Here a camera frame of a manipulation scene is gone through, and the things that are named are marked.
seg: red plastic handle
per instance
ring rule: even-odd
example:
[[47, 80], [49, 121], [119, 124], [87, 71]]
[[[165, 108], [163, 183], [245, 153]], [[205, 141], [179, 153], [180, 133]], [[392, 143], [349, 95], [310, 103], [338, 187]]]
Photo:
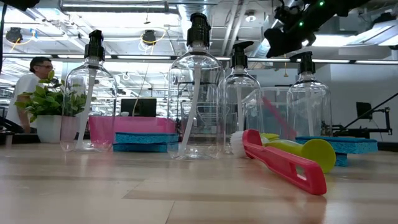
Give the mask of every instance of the red plastic handle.
[[[262, 161], [268, 169], [297, 187], [314, 195], [326, 193], [325, 176], [316, 162], [274, 147], [262, 146], [260, 134], [256, 130], [243, 133], [243, 146], [248, 157]], [[297, 168], [303, 170], [302, 175], [297, 173]]]

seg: bottle cap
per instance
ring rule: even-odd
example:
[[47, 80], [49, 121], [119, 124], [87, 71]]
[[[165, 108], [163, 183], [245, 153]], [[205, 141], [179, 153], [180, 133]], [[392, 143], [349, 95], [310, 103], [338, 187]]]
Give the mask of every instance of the bottle cap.
[[315, 63], [312, 62], [312, 52], [303, 52], [297, 55], [293, 55], [290, 59], [297, 60], [301, 58], [300, 68], [298, 69], [298, 74], [303, 72], [312, 72], [315, 73]]
[[203, 41], [205, 46], [210, 46], [210, 25], [207, 22], [207, 17], [196, 12], [191, 15], [192, 26], [188, 30], [187, 46], [191, 46], [196, 40]]
[[85, 58], [87, 57], [99, 57], [100, 60], [105, 61], [105, 49], [102, 46], [104, 41], [104, 36], [102, 31], [94, 30], [88, 37], [90, 41], [86, 44]]
[[252, 44], [254, 44], [253, 41], [245, 41], [234, 44], [234, 54], [231, 57], [231, 68], [234, 68], [237, 65], [243, 65], [244, 68], [248, 67], [248, 56], [244, 54], [244, 49]]

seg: pump bottle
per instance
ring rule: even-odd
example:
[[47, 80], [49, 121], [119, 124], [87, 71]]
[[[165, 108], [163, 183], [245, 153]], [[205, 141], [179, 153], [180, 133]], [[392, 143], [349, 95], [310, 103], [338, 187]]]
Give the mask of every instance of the pump bottle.
[[[218, 121], [218, 147], [222, 149], [223, 154], [232, 153], [229, 143], [231, 135], [236, 131], [244, 131], [247, 106], [255, 106], [251, 109], [251, 113], [256, 113], [259, 118], [257, 130], [260, 130], [262, 123], [259, 103], [261, 102], [260, 84], [248, 74], [248, 57], [244, 54], [244, 49], [252, 44], [253, 41], [246, 41], [233, 45], [232, 72], [218, 85], [218, 105], [221, 108]], [[257, 103], [246, 105], [243, 99], [250, 93], [254, 94]]]
[[89, 37], [84, 64], [73, 69], [65, 80], [60, 136], [64, 151], [104, 152], [113, 146], [118, 87], [103, 67], [102, 32], [94, 30]]
[[190, 18], [189, 51], [176, 59], [169, 72], [169, 119], [179, 123], [178, 146], [169, 147], [174, 159], [200, 161], [216, 159], [217, 86], [224, 78], [222, 64], [208, 53], [210, 25], [202, 13]]
[[291, 57], [298, 58], [301, 58], [299, 78], [287, 93], [288, 123], [297, 136], [331, 136], [330, 90], [314, 76], [312, 52]]

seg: black monitor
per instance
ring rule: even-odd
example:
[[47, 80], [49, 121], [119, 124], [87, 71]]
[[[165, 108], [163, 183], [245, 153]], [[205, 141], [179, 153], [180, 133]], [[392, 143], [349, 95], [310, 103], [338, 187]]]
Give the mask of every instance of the black monitor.
[[[129, 112], [132, 116], [137, 99], [122, 99], [120, 112]], [[156, 98], [139, 98], [134, 116], [156, 117]]]
[[[372, 109], [372, 105], [370, 103], [363, 103], [363, 102], [356, 102], [356, 115], [358, 117], [362, 116], [369, 110]], [[372, 113], [367, 114], [366, 116], [362, 117], [361, 119], [372, 119]]]

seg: wooden table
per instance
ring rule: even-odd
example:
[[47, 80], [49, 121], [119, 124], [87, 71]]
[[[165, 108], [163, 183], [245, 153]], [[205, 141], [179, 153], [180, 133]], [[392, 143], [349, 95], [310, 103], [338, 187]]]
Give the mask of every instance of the wooden table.
[[2, 224], [398, 223], [398, 154], [350, 157], [309, 195], [256, 161], [0, 148]]

